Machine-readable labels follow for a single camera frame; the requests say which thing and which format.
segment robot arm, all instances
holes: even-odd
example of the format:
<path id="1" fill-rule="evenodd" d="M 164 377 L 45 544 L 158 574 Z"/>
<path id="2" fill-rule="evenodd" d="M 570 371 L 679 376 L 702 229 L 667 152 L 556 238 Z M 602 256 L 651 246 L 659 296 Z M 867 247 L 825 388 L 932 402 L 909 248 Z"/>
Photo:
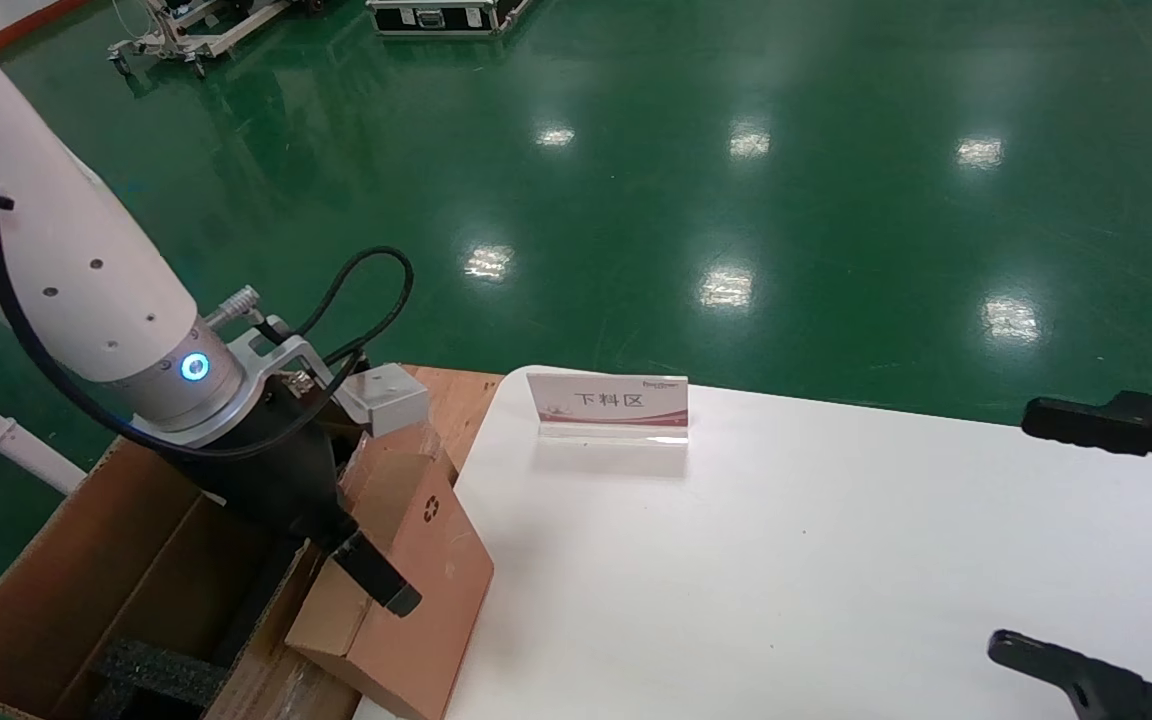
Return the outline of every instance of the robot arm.
<path id="1" fill-rule="evenodd" d="M 39 370 L 92 419 L 159 452 L 214 500 L 275 532 L 305 537 L 364 591 L 400 616 L 420 593 L 340 507 L 335 462 L 317 411 L 338 401 L 356 420 L 365 402 L 343 392 L 362 347 L 392 323 L 411 290 L 411 264 L 392 255 L 407 282 L 394 310 L 335 355 L 332 374 L 296 333 L 273 351 L 252 350 L 252 333 L 229 344 L 136 220 L 79 161 L 0 70 L 0 319 Z M 302 407 L 274 372 L 301 361 L 323 388 Z M 132 427 L 96 404 L 60 367 L 115 389 L 137 415 Z"/>

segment white table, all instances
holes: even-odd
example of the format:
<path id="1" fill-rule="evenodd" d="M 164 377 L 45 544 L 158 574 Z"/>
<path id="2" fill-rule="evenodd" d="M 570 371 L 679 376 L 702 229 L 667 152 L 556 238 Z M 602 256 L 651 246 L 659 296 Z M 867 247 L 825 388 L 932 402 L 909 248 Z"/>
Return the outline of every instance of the white table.
<path id="1" fill-rule="evenodd" d="M 1073 720 L 998 628 L 1152 680 L 1152 458 L 707 387 L 684 450 L 554 445 L 529 370 L 457 484 L 497 570 L 448 720 Z"/>

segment black cable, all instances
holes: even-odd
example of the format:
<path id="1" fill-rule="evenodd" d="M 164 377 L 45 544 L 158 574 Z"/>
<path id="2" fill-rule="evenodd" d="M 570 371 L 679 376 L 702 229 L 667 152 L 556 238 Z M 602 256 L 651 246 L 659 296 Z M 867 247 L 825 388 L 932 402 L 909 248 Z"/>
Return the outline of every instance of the black cable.
<path id="1" fill-rule="evenodd" d="M 357 268 L 358 264 L 364 262 L 366 258 L 374 258 L 377 255 L 388 255 L 391 258 L 396 259 L 402 264 L 403 288 L 397 293 L 397 301 L 394 301 L 393 309 L 391 309 L 389 312 L 374 325 L 374 327 L 365 333 L 362 333 L 361 336 L 354 338 L 351 341 L 335 348 L 335 350 L 324 357 L 325 363 L 328 365 L 335 363 L 335 361 L 342 359 L 342 357 L 353 350 L 361 350 L 363 346 L 374 340 L 374 338 L 379 336 L 380 333 L 384 333 L 385 328 L 388 328 L 389 325 L 394 323 L 397 314 L 402 313 L 403 306 L 407 305 L 408 297 L 411 297 L 412 282 L 416 281 L 416 270 L 412 268 L 411 260 L 407 259 L 407 255 L 403 255 L 403 251 L 397 250 L 396 247 L 370 247 L 366 250 L 359 251 L 353 258 L 346 260 L 344 265 L 340 266 L 338 276 L 333 279 L 332 286 L 328 287 L 328 290 L 323 295 L 323 300 L 319 301 L 319 305 L 317 305 L 314 311 L 310 313 L 305 321 L 291 333 L 304 338 L 308 332 L 313 329 L 314 325 L 323 319 L 323 314 L 328 311 L 328 306 L 332 305 L 332 301 L 335 300 L 335 296 L 338 296 L 340 286 L 343 286 L 346 279 L 349 276 L 349 273 L 353 273 L 353 270 Z"/>
<path id="2" fill-rule="evenodd" d="M 3 200 L 0 197 L 0 209 L 3 205 Z M 41 344 L 41 340 L 38 334 L 33 332 L 33 327 L 29 324 L 26 314 L 24 314 L 23 306 L 20 305 L 20 298 L 15 293 L 15 288 L 12 286 L 12 275 L 8 272 L 8 264 L 6 264 L 6 256 L 3 255 L 3 232 L 0 228 L 0 308 L 3 310 L 3 316 L 8 320 L 8 325 L 12 332 L 15 334 L 20 347 L 24 350 L 24 354 L 30 361 L 40 370 L 40 372 L 50 379 L 52 386 L 55 386 L 60 391 L 61 395 L 68 397 L 70 402 L 78 407 L 91 418 L 99 423 L 101 427 L 113 430 L 113 432 L 129 439 L 139 446 L 147 447 L 151 450 L 164 452 L 164 454 L 177 455 L 182 457 L 196 458 L 196 460 L 242 460 L 244 457 L 251 457 L 253 455 L 259 455 L 262 452 L 268 450 L 282 442 L 297 430 L 304 427 L 311 419 L 319 414 L 323 408 L 328 404 L 332 400 L 332 395 L 335 391 L 340 388 L 340 384 L 346 381 L 349 377 L 347 372 L 338 373 L 338 377 L 328 382 L 328 387 L 324 388 L 323 395 L 320 395 L 313 404 L 306 407 L 305 412 L 300 416 L 296 420 L 293 420 L 288 427 L 285 427 L 282 432 L 276 435 L 262 439 L 259 442 L 247 445 L 243 447 L 230 448 L 229 450 L 196 450 L 192 447 L 184 447 L 180 445 L 173 445 L 169 442 L 164 442 L 161 439 L 156 438 L 149 433 L 142 432 L 128 425 L 109 410 L 105 410 L 104 407 L 97 404 L 86 393 L 78 387 L 76 382 L 69 377 L 67 372 L 56 363 L 54 357 L 47 353 L 47 348 Z M 353 367 L 357 361 L 362 357 L 362 348 L 357 347 L 353 350 L 353 356 L 349 359 L 348 367 Z"/>
<path id="3" fill-rule="evenodd" d="M 273 342 L 274 347 L 287 342 L 287 338 L 283 338 L 283 333 L 274 329 L 274 325 L 271 325 L 270 320 L 262 320 L 260 323 L 252 325 L 252 327 L 256 328 L 256 332 L 259 332 L 262 336 L 265 336 L 265 340 Z"/>

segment blue led ring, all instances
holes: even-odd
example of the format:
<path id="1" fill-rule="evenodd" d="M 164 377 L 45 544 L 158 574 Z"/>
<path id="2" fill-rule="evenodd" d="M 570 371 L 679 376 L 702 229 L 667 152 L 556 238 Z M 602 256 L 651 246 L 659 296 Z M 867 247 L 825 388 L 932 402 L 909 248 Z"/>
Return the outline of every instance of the blue led ring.
<path id="1" fill-rule="evenodd" d="M 189 382 L 198 382 L 202 378 L 206 378 L 207 370 L 211 370 L 211 361 L 202 353 L 191 353 L 180 362 L 180 377 Z"/>

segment black mechanical claw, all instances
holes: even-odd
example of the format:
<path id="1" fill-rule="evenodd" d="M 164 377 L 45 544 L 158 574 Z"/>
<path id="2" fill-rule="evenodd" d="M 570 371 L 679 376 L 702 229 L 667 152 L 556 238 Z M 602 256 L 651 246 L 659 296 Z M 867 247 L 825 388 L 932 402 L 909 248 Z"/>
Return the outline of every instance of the black mechanical claw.
<path id="1" fill-rule="evenodd" d="M 1152 454 L 1152 395 L 1120 392 L 1105 406 L 1038 397 L 1020 429 L 1037 438 L 1124 455 Z M 1152 683 L 1123 667 L 1056 644 L 998 630 L 990 659 L 1068 694 L 1079 720 L 1152 720 Z"/>
<path id="2" fill-rule="evenodd" d="M 1079 447 L 1149 455 L 1152 452 L 1152 395 L 1120 392 L 1105 406 L 1038 397 L 1025 407 L 1020 429 L 1032 437 Z"/>
<path id="3" fill-rule="evenodd" d="M 1073 650 L 998 630 L 990 660 L 1068 694 L 1079 720 L 1152 720 L 1152 683 Z"/>

